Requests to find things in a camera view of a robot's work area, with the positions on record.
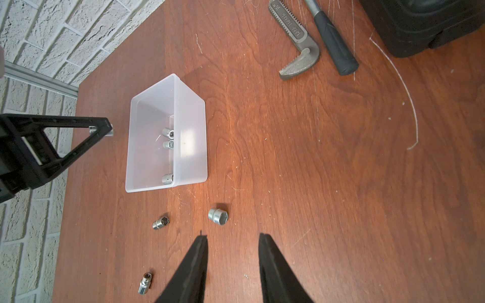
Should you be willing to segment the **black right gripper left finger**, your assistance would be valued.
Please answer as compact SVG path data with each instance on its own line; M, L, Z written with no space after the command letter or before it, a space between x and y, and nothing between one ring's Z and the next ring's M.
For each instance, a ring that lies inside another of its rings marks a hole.
M197 236L156 303L203 302L207 266L207 236Z

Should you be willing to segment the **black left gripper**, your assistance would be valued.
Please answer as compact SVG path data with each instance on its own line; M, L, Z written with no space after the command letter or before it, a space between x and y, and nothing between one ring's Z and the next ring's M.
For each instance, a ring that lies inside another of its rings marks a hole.
M62 157L47 137L46 128L89 128L97 131ZM1 115L1 203L26 189L51 182L101 141L112 125L105 117Z

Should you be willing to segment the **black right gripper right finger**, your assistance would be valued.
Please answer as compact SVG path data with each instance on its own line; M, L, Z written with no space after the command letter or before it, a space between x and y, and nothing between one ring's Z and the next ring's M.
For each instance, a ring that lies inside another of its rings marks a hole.
M258 256L263 302L313 302L269 234L260 234Z

